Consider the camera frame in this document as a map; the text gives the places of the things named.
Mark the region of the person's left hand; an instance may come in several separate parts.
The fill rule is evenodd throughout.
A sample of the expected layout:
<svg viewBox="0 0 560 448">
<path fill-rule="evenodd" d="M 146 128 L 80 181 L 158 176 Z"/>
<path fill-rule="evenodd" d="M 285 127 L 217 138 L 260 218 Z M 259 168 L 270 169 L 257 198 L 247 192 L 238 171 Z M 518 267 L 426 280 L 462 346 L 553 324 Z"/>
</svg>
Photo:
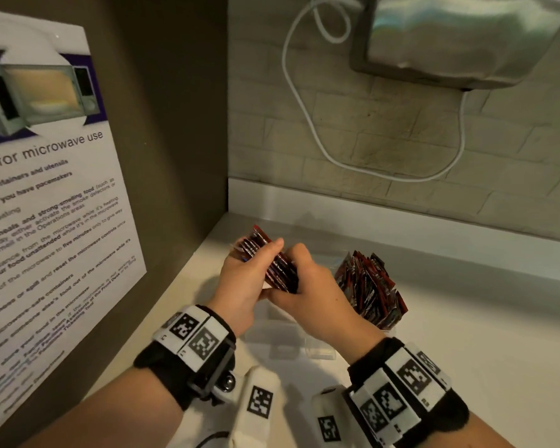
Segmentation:
<svg viewBox="0 0 560 448">
<path fill-rule="evenodd" d="M 241 337 L 254 322 L 254 307 L 260 300 L 266 275 L 257 275 L 252 270 L 252 258 L 243 262 L 230 249 L 220 272 L 216 291 L 206 304 L 231 328 L 234 335 Z"/>
</svg>

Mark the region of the clear plastic holder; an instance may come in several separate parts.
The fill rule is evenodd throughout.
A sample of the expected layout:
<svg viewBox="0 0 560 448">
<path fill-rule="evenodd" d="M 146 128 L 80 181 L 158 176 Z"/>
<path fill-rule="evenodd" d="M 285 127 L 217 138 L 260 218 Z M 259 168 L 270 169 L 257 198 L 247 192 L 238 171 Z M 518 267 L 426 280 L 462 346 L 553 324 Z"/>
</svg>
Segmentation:
<svg viewBox="0 0 560 448">
<path fill-rule="evenodd" d="M 253 325 L 242 335 L 242 340 L 251 345 L 269 346 L 269 357 L 273 359 L 295 359 L 302 350 L 313 360 L 335 360 L 336 350 L 317 338 L 309 336 L 294 318 L 269 301 L 255 306 Z"/>
</svg>

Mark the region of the microwave notice poster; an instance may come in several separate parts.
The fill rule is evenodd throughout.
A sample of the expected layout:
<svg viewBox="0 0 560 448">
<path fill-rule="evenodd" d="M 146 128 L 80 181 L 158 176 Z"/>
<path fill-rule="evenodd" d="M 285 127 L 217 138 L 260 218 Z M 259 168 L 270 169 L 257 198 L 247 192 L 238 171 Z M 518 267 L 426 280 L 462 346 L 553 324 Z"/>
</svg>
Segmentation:
<svg viewBox="0 0 560 448">
<path fill-rule="evenodd" d="M 0 12 L 0 427 L 145 273 L 85 30 Z"/>
</svg>

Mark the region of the red sachets standing in holder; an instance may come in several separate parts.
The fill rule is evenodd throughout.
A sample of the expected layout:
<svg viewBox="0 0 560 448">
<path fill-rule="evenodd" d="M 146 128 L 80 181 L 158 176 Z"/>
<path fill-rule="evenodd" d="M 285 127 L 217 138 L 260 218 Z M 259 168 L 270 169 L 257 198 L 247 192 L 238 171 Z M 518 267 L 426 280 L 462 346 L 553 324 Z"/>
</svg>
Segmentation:
<svg viewBox="0 0 560 448">
<path fill-rule="evenodd" d="M 355 312 L 383 331 L 393 330 L 408 308 L 376 254 L 348 253 L 334 274 Z"/>
</svg>

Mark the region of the person's left forearm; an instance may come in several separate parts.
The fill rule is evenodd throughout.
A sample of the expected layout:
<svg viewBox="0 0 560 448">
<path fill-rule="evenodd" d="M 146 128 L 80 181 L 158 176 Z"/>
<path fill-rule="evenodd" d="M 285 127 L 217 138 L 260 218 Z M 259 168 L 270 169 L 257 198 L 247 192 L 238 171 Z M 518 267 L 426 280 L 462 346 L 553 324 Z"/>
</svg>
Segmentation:
<svg viewBox="0 0 560 448">
<path fill-rule="evenodd" d="M 150 369 L 132 367 L 19 448 L 166 448 L 183 416 Z"/>
</svg>

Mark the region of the bundle of red sachets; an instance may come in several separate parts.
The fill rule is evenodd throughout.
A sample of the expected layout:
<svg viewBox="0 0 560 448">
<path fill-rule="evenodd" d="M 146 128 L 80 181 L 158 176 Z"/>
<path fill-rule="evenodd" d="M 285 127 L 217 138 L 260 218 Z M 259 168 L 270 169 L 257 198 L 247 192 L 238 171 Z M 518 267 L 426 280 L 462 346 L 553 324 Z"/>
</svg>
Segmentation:
<svg viewBox="0 0 560 448">
<path fill-rule="evenodd" d="M 235 251 L 243 262 L 248 262 L 259 249 L 271 243 L 270 237 L 258 226 L 235 245 Z M 277 290 L 296 294 L 299 288 L 297 268 L 282 251 L 278 253 L 266 271 L 265 281 Z"/>
</svg>

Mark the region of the person's right hand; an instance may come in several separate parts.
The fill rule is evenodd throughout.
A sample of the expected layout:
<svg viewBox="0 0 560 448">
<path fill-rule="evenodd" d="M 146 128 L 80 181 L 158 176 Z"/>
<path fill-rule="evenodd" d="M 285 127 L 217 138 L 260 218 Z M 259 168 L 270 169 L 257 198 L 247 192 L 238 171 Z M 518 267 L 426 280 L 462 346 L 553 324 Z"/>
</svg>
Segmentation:
<svg viewBox="0 0 560 448">
<path fill-rule="evenodd" d="M 358 315 L 338 287 L 331 272 L 315 263 L 309 250 L 298 243 L 287 251 L 297 268 L 303 300 L 296 314 L 288 314 L 310 336 L 327 343 L 348 363 L 365 356 L 386 336 Z"/>
</svg>

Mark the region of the stainless steel appliance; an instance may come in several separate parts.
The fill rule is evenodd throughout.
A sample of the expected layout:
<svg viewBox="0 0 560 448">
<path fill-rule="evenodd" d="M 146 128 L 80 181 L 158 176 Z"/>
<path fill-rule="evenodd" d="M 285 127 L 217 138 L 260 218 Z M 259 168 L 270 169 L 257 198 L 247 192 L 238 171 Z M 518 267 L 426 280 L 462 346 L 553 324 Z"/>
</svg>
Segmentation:
<svg viewBox="0 0 560 448">
<path fill-rule="evenodd" d="M 353 71 L 470 91 L 522 82 L 560 31 L 560 0 L 366 0 Z"/>
</svg>

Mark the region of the person's right forearm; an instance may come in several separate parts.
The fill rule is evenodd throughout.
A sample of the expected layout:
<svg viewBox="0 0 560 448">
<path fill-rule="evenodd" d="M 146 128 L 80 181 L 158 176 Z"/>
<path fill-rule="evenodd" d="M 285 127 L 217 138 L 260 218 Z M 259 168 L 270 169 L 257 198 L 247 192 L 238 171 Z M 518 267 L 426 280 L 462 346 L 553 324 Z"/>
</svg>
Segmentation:
<svg viewBox="0 0 560 448">
<path fill-rule="evenodd" d="M 516 448 L 472 412 L 463 428 L 441 437 L 445 448 Z"/>
</svg>

